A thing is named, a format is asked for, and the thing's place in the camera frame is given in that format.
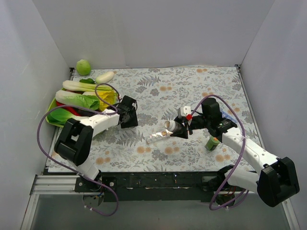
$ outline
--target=table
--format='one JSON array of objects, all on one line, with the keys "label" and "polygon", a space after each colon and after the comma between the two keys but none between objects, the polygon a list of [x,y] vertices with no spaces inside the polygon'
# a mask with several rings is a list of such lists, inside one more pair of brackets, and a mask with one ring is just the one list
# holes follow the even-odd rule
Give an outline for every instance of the table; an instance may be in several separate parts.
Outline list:
[{"label": "table", "polygon": [[[242,121],[247,137],[260,144],[236,67],[94,69],[86,77],[75,72],[73,80],[95,79],[107,71],[114,71],[109,83],[122,96],[137,100],[139,126],[113,127],[93,138],[89,158],[102,172],[217,171],[234,164],[238,154],[224,144],[214,151],[205,148],[210,137],[206,130],[195,130],[189,139],[168,138],[152,145],[145,142],[146,136],[164,130],[164,122],[174,119],[179,107],[190,105],[193,109],[209,94],[224,98]],[[222,102],[220,108],[223,116],[237,123]],[[72,166],[56,153],[52,157]],[[241,160],[239,167],[252,170],[245,160]],[[68,172],[54,162],[49,163],[48,171]]]}]

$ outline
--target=green leaf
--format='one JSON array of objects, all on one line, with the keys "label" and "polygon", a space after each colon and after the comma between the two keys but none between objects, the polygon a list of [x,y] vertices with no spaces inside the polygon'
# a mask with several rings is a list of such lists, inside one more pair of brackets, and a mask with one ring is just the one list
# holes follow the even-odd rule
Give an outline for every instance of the green leaf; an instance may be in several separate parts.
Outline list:
[{"label": "green leaf", "polygon": [[58,125],[64,125],[69,118],[74,118],[71,112],[63,108],[58,108],[52,111],[48,116],[48,121]]},{"label": "green leaf", "polygon": [[99,99],[96,96],[81,95],[78,93],[59,90],[56,93],[56,100],[62,104],[80,106],[96,110],[99,108]]},{"label": "green leaf", "polygon": [[91,78],[81,79],[79,82],[87,83],[87,84],[95,84],[95,81],[93,79],[91,79]]}]

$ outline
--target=small green can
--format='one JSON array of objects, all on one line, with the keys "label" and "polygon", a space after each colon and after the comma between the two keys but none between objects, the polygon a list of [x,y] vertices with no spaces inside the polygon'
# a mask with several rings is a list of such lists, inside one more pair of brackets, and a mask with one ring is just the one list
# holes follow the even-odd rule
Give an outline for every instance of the small green can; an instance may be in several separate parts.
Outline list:
[{"label": "small green can", "polygon": [[211,136],[206,144],[206,149],[209,151],[213,151],[215,150],[216,146],[218,146],[219,143],[220,142],[217,138]]}]

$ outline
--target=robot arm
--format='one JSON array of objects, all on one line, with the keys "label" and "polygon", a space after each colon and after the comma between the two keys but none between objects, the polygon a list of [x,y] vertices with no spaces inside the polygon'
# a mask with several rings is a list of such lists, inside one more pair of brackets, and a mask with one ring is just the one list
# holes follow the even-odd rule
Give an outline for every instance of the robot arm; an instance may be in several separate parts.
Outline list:
[{"label": "robot arm", "polygon": [[[69,119],[65,123],[54,147],[56,153],[72,162],[77,171],[92,180],[97,181],[100,174],[99,170],[88,158],[92,138],[98,133],[119,124],[121,128],[135,127],[138,125],[136,100],[124,96],[122,101],[114,106],[118,110],[117,113],[114,113],[114,110],[109,107],[104,111],[105,115],[94,115],[80,121],[72,118]],[[72,136],[78,136],[77,140],[73,140]]]},{"label": "robot arm", "polygon": [[[171,136],[188,138],[195,129],[208,129],[220,142],[240,153],[243,145],[241,130],[229,119],[222,118],[219,104],[214,98],[207,98],[201,104],[202,114],[191,116],[189,106],[178,109],[174,121],[166,121],[165,127],[173,132]],[[292,160],[267,152],[255,142],[246,139],[243,158],[255,169],[256,173],[236,169],[226,185],[239,186],[254,193],[269,206],[274,207],[299,192],[299,184]],[[222,168],[216,178],[208,182],[216,190],[233,166]]]}]

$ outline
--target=green plate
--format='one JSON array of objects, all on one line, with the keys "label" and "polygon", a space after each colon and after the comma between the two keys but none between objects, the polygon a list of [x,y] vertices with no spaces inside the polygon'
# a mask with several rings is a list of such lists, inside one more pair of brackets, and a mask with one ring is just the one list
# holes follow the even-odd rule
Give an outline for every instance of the green plate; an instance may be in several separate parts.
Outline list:
[{"label": "green plate", "polygon": [[[55,107],[57,107],[57,101],[56,101],[56,98],[53,98],[51,104],[49,105],[49,108],[48,108],[47,112],[49,112],[51,109],[53,109],[53,108],[55,108]],[[57,127],[61,127],[61,128],[64,127],[63,125],[59,125],[59,124],[50,122],[50,121],[48,120],[48,117],[47,117],[47,116],[46,116],[46,121],[47,121],[49,124],[53,125],[53,126],[57,126]]]}]

